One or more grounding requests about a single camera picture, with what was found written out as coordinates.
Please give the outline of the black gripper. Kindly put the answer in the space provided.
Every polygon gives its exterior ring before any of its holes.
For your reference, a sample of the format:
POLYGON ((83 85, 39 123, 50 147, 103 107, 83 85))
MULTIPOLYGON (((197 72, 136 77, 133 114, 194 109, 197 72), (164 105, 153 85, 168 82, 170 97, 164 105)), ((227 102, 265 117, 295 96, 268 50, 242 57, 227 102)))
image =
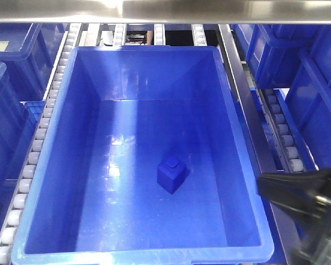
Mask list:
POLYGON ((309 218, 293 264, 331 264, 331 168, 298 173, 263 173, 258 193, 292 218, 309 218))

